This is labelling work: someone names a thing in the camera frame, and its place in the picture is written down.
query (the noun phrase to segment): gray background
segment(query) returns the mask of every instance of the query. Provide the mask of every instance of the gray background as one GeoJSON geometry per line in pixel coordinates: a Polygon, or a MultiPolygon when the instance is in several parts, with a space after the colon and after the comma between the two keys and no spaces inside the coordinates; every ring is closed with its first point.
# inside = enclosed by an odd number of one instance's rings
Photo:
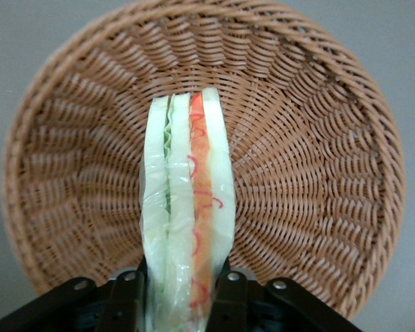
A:
{"type": "MultiPolygon", "coordinates": [[[[0,0],[0,169],[4,138],[28,83],[46,58],[122,0],[0,0]]],[[[403,139],[407,206],[387,274],[354,323],[364,331],[415,332],[415,1],[285,0],[355,53],[394,113],[403,139]]],[[[3,230],[0,317],[35,297],[3,230]]]]}

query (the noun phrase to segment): screw head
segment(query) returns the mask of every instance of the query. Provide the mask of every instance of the screw head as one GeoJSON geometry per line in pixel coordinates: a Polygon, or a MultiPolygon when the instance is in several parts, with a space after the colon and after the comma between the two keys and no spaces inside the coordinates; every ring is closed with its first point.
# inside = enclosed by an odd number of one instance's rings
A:
{"type": "Polygon", "coordinates": [[[237,281],[238,279],[240,279],[240,276],[239,276],[239,274],[238,274],[238,273],[231,272],[231,273],[229,273],[229,274],[228,274],[228,279],[229,279],[230,281],[232,281],[232,282],[235,282],[235,281],[237,281]]]}
{"type": "Polygon", "coordinates": [[[277,281],[275,281],[275,282],[273,283],[273,286],[274,286],[276,289],[286,289],[286,288],[287,288],[286,283],[285,283],[285,282],[283,282],[282,280],[277,280],[277,281]]]}
{"type": "Polygon", "coordinates": [[[74,290],[75,291],[80,291],[81,289],[85,289],[87,286],[88,286],[88,281],[87,280],[82,280],[78,284],[75,284],[74,290]]]}
{"type": "Polygon", "coordinates": [[[136,273],[134,271],[129,272],[127,275],[124,276],[124,280],[130,282],[136,278],[136,273]]]}

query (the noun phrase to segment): wrapped sandwich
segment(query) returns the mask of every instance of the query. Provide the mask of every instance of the wrapped sandwich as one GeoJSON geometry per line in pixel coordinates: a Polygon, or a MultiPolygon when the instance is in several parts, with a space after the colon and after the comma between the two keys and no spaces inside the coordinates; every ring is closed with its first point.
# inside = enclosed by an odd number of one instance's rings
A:
{"type": "Polygon", "coordinates": [[[154,98],[142,160],[147,332],[204,331],[234,238],[235,197],[219,94],[154,98]]]}

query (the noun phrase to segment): woven basket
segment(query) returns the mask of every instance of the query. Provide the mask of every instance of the woven basket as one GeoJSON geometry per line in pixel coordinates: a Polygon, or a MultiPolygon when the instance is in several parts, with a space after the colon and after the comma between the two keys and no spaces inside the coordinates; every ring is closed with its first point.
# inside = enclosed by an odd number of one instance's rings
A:
{"type": "Polygon", "coordinates": [[[403,213],[396,125],[358,60],[309,19],[243,0],[142,1],[92,22],[31,84],[3,206],[36,289],[142,257],[138,169],[153,97],[218,88],[237,194],[233,266],[290,277],[345,317],[403,213]]]}

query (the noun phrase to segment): plastic wrap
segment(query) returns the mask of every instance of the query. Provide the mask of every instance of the plastic wrap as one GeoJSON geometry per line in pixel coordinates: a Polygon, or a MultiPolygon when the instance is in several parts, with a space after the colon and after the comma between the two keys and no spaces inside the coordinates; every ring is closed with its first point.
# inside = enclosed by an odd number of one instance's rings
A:
{"type": "Polygon", "coordinates": [[[155,98],[149,110],[140,175],[147,332],[205,330],[234,238],[232,166],[218,93],[205,89],[197,98],[155,98]]]}

